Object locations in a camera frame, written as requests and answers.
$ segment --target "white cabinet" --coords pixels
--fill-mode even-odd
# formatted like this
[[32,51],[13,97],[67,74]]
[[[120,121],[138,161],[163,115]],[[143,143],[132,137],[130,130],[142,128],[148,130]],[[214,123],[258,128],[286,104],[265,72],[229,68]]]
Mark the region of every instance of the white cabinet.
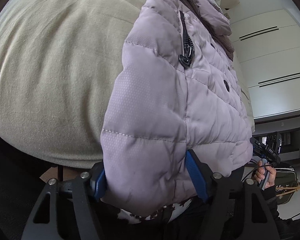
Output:
[[241,63],[248,88],[300,74],[300,47]]
[[255,118],[300,109],[300,75],[266,86],[249,88]]
[[231,25],[254,118],[300,110],[300,27],[285,11]]

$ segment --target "jacket pocket zipper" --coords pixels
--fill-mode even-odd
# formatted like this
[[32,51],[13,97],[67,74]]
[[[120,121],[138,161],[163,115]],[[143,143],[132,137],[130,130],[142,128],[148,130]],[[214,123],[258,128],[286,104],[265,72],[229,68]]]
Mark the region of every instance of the jacket pocket zipper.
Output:
[[186,27],[186,21],[185,21],[185,15],[182,11],[180,12],[180,19],[182,23],[183,28],[183,51],[184,55],[179,55],[179,62],[183,67],[190,67],[193,56],[194,56],[194,46],[192,43],[192,40],[190,36],[188,35],[187,27]]

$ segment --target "jacket sleeve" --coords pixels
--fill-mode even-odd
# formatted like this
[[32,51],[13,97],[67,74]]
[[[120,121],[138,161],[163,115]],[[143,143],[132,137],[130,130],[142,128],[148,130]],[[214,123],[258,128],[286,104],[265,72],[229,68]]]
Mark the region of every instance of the jacket sleeve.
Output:
[[266,188],[261,193],[268,204],[272,217],[274,218],[274,222],[277,226],[280,239],[291,237],[296,234],[298,232],[298,229],[300,229],[300,219],[283,220],[279,217],[277,197],[275,195],[275,186]]

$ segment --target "drawer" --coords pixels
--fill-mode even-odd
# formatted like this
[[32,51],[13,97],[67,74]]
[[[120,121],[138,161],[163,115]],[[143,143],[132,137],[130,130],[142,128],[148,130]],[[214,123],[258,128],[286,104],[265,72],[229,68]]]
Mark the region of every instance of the drawer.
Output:
[[248,87],[274,82],[286,76],[300,74],[300,47],[279,51],[241,63]]
[[233,43],[239,62],[261,57],[282,50],[300,47],[300,27],[282,27],[273,32],[263,33]]
[[249,88],[254,118],[300,109],[300,76],[283,82]]
[[267,12],[231,24],[230,40],[235,42],[242,36],[264,32],[272,27],[280,28],[291,25],[297,25],[297,23],[285,10]]

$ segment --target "metal screw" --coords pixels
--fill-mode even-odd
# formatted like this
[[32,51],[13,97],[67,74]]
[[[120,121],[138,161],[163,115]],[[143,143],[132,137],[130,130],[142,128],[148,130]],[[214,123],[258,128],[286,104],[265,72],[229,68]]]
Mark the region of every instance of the metal screw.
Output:
[[222,175],[221,175],[219,172],[215,172],[215,173],[213,173],[213,177],[214,177],[215,179],[221,179],[221,178],[222,178]]
[[84,171],[83,173],[80,174],[80,177],[81,177],[82,179],[85,179],[85,178],[87,178],[87,177],[89,177],[89,176],[90,176],[90,174],[89,174],[89,172],[87,172],[87,171]]
[[253,185],[254,184],[254,181],[252,179],[246,179],[246,183],[248,185]]
[[48,181],[49,185],[54,185],[56,182],[57,182],[56,179],[50,179],[50,180]]

